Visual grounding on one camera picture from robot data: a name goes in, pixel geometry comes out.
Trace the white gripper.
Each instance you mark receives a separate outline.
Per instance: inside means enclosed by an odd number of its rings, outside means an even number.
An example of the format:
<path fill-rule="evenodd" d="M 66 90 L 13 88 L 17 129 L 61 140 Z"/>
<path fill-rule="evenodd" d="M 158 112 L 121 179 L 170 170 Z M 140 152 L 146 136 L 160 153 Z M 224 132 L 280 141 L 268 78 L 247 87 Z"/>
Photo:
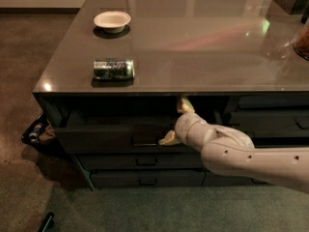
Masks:
<path fill-rule="evenodd" d="M 217 138 L 215 127 L 194 113 L 195 109 L 186 96 L 178 98 L 177 111 L 183 115 L 177 120 L 175 130 L 169 130 L 158 141 L 159 145 L 173 146 L 183 143 L 201 152 L 207 143 Z"/>

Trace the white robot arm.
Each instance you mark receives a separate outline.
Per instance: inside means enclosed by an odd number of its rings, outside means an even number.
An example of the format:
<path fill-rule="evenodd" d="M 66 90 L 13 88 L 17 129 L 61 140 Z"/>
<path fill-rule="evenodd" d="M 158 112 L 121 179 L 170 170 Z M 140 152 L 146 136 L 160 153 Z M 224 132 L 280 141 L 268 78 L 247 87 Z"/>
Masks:
<path fill-rule="evenodd" d="M 186 97 L 177 101 L 180 117 L 175 128 L 159 140 L 162 146 L 182 143 L 195 149 L 212 173 L 246 177 L 309 192 L 309 148 L 257 149 L 240 130 L 212 125 L 196 114 Z"/>

